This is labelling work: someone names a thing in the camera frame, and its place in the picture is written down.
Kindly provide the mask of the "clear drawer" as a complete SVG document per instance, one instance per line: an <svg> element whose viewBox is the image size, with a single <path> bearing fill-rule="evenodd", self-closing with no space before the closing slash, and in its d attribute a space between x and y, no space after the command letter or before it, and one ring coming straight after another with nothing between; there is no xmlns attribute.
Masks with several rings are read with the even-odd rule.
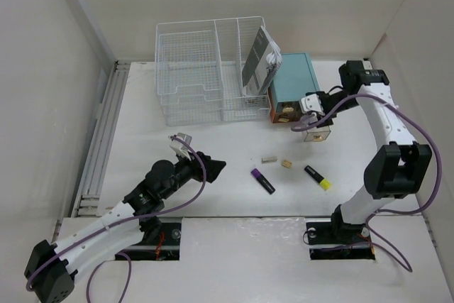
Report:
<svg viewBox="0 0 454 303"><path fill-rule="evenodd" d="M289 113L276 113L273 119L274 123L289 123L295 122L298 119L298 115L295 112Z"/></svg>
<svg viewBox="0 0 454 303"><path fill-rule="evenodd" d="M329 126L311 128L302 133L304 142L322 142L325 141L331 133Z"/></svg>

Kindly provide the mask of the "grey setup guide booklet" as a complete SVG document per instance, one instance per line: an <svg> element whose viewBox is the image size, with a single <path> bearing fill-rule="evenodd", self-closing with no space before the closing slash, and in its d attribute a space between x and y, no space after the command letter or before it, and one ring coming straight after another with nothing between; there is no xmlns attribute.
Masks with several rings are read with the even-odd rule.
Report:
<svg viewBox="0 0 454 303"><path fill-rule="evenodd" d="M243 96L265 95L282 65L282 60L278 44L266 28L260 26L242 70Z"/></svg>

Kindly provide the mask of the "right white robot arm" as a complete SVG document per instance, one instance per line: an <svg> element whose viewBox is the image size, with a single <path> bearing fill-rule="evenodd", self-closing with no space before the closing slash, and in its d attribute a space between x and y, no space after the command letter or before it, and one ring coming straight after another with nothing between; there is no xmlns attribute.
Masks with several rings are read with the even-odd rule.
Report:
<svg viewBox="0 0 454 303"><path fill-rule="evenodd" d="M416 194L422 185L432 150L420 144L395 113L389 79L383 70L367 69L361 60L349 60L338 69L342 90L335 94L316 92L309 105L318 119L331 124L336 114L359 106L367 117L377 152L367 165L363 186L336 207L328 225L338 242L350 238L367 217L394 200Z"/></svg>

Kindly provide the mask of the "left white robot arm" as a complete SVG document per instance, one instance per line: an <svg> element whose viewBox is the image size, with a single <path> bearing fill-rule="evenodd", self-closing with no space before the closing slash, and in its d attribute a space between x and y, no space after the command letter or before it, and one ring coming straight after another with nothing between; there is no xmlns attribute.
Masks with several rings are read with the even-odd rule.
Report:
<svg viewBox="0 0 454 303"><path fill-rule="evenodd" d="M166 213L164 201L191 180L212 183L226 162L202 152L179 157L177 163L159 160L145 178L110 211L73 235L36 244L24 276L26 290L40 302L61 302L77 281L96 266L137 243L154 242Z"/></svg>

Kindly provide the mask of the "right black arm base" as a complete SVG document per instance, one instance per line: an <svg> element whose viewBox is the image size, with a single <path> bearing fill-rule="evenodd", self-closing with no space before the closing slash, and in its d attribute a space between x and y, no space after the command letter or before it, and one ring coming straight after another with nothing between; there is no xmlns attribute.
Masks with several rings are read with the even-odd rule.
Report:
<svg viewBox="0 0 454 303"><path fill-rule="evenodd" d="M305 221L311 260L375 260L365 224L347 224L338 206L329 218Z"/></svg>

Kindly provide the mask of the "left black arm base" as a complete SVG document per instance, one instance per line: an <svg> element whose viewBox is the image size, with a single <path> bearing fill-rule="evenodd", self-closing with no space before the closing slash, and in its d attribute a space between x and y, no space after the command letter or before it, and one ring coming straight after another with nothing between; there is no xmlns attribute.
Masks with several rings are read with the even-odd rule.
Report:
<svg viewBox="0 0 454 303"><path fill-rule="evenodd" d="M122 250L132 261L179 260L182 237L181 218L162 218L153 239L144 237L140 243Z"/></svg>

